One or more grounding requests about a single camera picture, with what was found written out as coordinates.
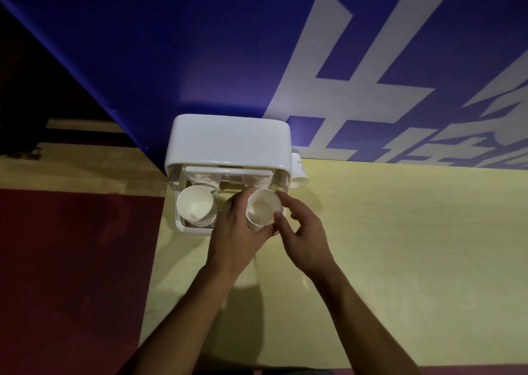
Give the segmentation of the person's left hand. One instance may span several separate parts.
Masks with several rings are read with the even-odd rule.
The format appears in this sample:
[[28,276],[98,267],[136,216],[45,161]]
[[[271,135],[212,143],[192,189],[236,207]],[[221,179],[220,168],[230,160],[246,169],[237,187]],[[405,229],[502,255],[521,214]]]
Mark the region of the person's left hand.
[[247,226],[246,208],[249,187],[229,198],[218,213],[213,228],[205,266],[220,273],[234,285],[265,242],[252,242]]

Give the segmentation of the person's right hand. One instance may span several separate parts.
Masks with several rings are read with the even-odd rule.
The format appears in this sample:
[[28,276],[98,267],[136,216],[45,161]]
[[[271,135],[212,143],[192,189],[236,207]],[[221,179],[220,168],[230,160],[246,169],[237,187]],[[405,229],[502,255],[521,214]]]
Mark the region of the person's right hand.
[[289,209],[291,218],[299,223],[294,231],[297,239],[291,250],[286,250],[287,255],[313,283],[326,279],[337,265],[321,220],[302,201],[282,191],[276,194],[282,206]]

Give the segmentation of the person's left forearm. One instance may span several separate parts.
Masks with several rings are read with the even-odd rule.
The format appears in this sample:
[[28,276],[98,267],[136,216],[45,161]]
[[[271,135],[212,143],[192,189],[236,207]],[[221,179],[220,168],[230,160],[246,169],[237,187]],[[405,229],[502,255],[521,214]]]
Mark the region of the person's left forearm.
[[208,262],[188,291],[116,375],[191,375],[221,305],[243,271]]

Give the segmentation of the person's right forearm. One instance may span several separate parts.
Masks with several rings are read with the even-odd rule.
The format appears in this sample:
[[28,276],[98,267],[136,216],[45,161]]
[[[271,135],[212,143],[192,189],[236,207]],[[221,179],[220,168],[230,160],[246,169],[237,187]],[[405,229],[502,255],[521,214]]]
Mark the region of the person's right forearm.
[[331,315],[355,375],[422,375],[337,265],[314,272],[310,279]]

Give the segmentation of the printed white paper cup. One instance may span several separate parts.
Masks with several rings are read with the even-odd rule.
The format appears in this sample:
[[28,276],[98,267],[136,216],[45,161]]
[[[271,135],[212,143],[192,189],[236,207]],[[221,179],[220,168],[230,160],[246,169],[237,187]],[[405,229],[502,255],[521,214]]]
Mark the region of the printed white paper cup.
[[271,180],[271,177],[242,176],[242,182],[246,188],[268,189],[271,185]]
[[304,169],[303,162],[298,153],[292,153],[291,189],[306,186],[309,183],[308,175]]
[[192,185],[202,186],[211,193],[220,190],[221,175],[219,174],[189,174],[188,180]]

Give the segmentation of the white paper cup stack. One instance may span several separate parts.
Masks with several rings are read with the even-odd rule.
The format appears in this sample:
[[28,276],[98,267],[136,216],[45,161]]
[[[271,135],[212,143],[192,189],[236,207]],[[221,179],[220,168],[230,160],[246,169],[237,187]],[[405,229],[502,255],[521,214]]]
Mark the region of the white paper cup stack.
[[218,206],[211,191],[205,186],[192,185],[179,192],[176,211],[189,225],[212,228],[218,216]]

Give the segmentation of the white plastic cup dispenser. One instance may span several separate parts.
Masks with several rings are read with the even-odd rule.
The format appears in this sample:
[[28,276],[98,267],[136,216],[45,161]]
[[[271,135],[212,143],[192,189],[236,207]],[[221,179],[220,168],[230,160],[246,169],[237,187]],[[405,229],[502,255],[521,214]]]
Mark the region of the white plastic cup dispenser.
[[288,192],[292,140],[287,123],[274,119],[182,114],[175,118],[164,169],[177,194],[192,186],[189,174],[221,175],[221,189],[244,186],[242,176],[271,177],[271,189]]

